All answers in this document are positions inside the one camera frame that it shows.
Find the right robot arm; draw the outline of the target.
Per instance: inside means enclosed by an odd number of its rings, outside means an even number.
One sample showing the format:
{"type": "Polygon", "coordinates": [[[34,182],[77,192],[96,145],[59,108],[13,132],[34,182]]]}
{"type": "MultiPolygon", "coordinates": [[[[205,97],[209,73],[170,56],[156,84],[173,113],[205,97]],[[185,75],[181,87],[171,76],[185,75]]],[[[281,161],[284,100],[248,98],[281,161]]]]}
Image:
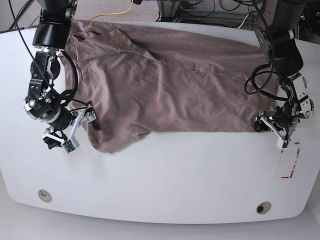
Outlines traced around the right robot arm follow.
{"type": "Polygon", "coordinates": [[[65,51],[77,2],[40,0],[38,3],[41,12],[32,43],[38,51],[31,56],[31,79],[23,108],[32,119],[49,125],[41,137],[48,148],[61,147],[69,154],[80,146],[75,133],[81,124],[91,125],[95,131],[101,129],[93,103],[75,99],[78,73],[75,63],[65,51]],[[54,89],[54,80],[61,71],[58,52],[69,62],[73,76],[72,89],[62,93],[54,89]]]}

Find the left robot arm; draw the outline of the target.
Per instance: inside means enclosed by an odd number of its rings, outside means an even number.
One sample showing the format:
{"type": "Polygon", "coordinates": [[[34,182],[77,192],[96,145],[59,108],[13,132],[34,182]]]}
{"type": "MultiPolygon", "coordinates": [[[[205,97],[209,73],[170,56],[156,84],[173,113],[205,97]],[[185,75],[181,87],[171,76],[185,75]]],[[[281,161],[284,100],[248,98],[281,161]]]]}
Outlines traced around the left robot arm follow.
{"type": "Polygon", "coordinates": [[[261,7],[254,0],[251,3],[259,18],[255,34],[268,63],[254,69],[248,82],[254,88],[253,94],[262,94],[284,103],[282,107],[275,108],[272,116],[265,111],[259,112],[254,130],[258,133],[285,131],[289,136],[301,119],[307,119],[314,113],[307,82],[299,72],[304,62],[295,40],[295,28],[308,1],[264,0],[261,7]],[[279,85],[286,92],[286,97],[264,90],[273,75],[279,77],[279,85]]]}

